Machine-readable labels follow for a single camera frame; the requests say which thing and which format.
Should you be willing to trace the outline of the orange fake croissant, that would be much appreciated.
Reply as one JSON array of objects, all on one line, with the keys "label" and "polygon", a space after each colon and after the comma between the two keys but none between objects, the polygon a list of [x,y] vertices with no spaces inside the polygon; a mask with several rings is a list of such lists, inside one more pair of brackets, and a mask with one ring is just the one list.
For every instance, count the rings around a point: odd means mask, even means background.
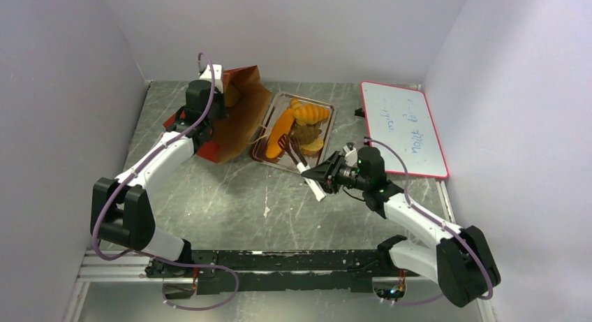
[{"label": "orange fake croissant", "polygon": [[327,119],[330,110],[313,103],[304,103],[296,98],[290,100],[290,107],[293,109],[293,116],[299,125],[314,125]]}]

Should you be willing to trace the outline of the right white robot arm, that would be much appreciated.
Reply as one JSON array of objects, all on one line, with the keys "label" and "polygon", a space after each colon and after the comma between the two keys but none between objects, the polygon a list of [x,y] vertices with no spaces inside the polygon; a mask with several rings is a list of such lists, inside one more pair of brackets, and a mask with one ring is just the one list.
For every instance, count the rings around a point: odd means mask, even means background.
[{"label": "right white robot arm", "polygon": [[349,164],[345,154],[335,152],[316,167],[299,163],[297,169],[314,191],[361,191],[372,212],[400,224],[420,240],[415,244],[397,237],[387,242],[386,251],[376,259],[378,270],[386,276],[404,269],[426,277],[457,307],[490,299],[501,275],[484,233],[476,226],[463,228],[446,221],[415,203],[405,189],[388,180],[379,149],[364,146],[356,155],[355,165]]}]

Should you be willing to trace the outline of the long orange fake baguette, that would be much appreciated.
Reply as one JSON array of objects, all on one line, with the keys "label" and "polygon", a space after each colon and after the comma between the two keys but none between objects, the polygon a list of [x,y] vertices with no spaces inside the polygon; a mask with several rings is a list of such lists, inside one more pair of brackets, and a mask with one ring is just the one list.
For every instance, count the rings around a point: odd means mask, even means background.
[{"label": "long orange fake baguette", "polygon": [[283,150],[279,146],[279,138],[282,135],[289,133],[295,121],[294,110],[294,108],[288,108],[285,110],[274,124],[268,137],[267,148],[265,150],[265,156],[267,159],[275,159],[282,153]]}]

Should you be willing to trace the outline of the silver metal tray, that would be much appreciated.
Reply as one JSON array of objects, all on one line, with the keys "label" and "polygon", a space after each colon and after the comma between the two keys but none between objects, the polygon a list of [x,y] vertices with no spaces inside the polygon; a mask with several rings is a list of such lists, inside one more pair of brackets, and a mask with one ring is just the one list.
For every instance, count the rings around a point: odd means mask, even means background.
[{"label": "silver metal tray", "polygon": [[274,168],[297,172],[292,159],[279,147],[280,134],[294,140],[305,161],[316,166],[326,152],[337,108],[295,94],[279,92],[272,99],[249,150],[250,157]]}]

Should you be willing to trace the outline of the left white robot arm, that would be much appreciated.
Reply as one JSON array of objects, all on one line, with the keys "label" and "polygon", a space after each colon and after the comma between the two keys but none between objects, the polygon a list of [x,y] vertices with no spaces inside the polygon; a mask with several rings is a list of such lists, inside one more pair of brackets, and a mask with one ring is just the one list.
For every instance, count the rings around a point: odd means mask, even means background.
[{"label": "left white robot arm", "polygon": [[118,258],[100,251],[99,242],[107,241],[125,247],[127,252],[165,261],[165,268],[176,277],[192,271],[190,242],[156,226],[149,197],[169,174],[211,140],[214,121],[226,115],[220,80],[190,82],[185,105],[157,143],[125,172],[95,183],[90,229],[94,251],[101,258]]}]

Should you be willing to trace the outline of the pale fake bread slice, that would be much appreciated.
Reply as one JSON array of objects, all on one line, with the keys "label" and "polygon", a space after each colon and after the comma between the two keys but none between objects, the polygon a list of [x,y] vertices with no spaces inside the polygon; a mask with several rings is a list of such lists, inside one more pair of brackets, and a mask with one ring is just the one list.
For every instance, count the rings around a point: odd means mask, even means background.
[{"label": "pale fake bread slice", "polygon": [[300,144],[299,149],[305,156],[315,156],[324,147],[324,141],[321,137],[316,138],[309,144]]}]

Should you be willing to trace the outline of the dark fake bread loaf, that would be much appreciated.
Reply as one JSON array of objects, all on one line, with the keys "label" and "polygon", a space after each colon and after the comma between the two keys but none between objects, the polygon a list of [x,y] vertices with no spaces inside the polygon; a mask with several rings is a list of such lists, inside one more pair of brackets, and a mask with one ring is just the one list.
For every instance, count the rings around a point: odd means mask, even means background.
[{"label": "dark fake bread loaf", "polygon": [[296,139],[299,144],[309,144],[321,134],[317,124],[295,124],[290,130],[290,137]]}]

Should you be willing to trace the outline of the red paper bag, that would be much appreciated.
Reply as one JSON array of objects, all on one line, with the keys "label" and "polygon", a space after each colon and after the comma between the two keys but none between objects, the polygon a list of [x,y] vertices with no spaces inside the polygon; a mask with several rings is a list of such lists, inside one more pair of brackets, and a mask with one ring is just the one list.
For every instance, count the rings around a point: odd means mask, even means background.
[{"label": "red paper bag", "polygon": [[[225,107],[227,117],[213,122],[212,139],[195,152],[213,163],[225,163],[245,150],[267,111],[272,95],[261,83],[257,66],[224,72],[224,88],[229,82],[240,90],[242,99],[235,107]],[[169,131],[174,115],[163,123],[166,131]]]}]

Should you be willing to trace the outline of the metal tongs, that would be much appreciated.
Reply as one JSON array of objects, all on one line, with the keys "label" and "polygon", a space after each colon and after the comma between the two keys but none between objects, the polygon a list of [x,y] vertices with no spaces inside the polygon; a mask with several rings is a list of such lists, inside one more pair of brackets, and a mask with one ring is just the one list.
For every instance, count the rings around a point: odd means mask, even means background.
[{"label": "metal tongs", "polygon": [[[295,139],[284,133],[280,136],[278,145],[293,160],[293,163],[295,164],[299,173],[303,173],[304,171],[310,169],[310,166],[306,162],[304,155],[300,152],[299,146]],[[321,189],[319,183],[309,178],[304,178],[304,182],[309,186],[310,190],[313,192],[316,200],[319,203],[325,199],[327,194]]]}]

